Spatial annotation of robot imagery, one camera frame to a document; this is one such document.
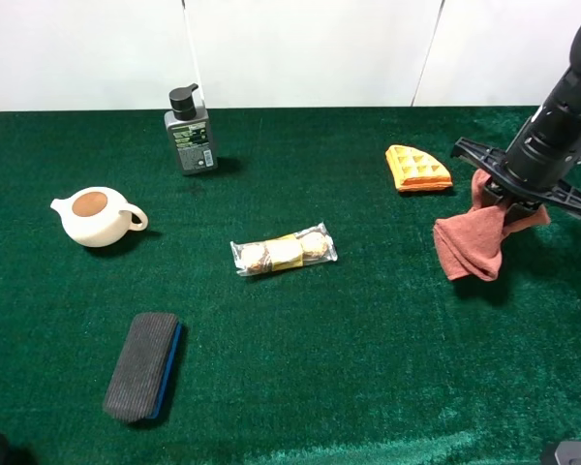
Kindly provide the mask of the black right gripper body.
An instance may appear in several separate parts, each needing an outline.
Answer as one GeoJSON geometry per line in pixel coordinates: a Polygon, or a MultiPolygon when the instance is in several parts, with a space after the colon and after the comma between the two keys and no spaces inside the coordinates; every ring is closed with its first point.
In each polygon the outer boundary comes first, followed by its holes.
{"type": "Polygon", "coordinates": [[[575,159],[568,153],[547,158],[531,143],[513,144],[508,151],[460,138],[451,155],[487,172],[516,201],[557,206],[581,219],[581,191],[564,180],[575,159]]]}

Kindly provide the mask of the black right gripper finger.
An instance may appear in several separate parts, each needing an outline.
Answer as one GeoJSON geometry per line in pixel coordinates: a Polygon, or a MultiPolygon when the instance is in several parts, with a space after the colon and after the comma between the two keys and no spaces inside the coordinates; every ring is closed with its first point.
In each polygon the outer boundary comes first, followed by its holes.
{"type": "Polygon", "coordinates": [[[537,212],[537,203],[532,201],[514,201],[505,213],[504,226],[526,220],[537,212]]]}
{"type": "Polygon", "coordinates": [[[489,176],[481,189],[481,206],[507,205],[507,191],[489,176]]]}

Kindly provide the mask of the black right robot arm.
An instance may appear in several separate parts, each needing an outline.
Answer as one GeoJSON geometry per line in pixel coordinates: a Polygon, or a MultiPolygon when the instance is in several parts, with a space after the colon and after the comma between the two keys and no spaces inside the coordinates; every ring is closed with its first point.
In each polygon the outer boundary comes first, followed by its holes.
{"type": "Polygon", "coordinates": [[[460,138],[451,155],[488,174],[480,205],[502,207],[507,225],[531,217],[544,204],[581,219],[581,191],[565,182],[581,162],[581,26],[569,67],[506,150],[460,138]]]}

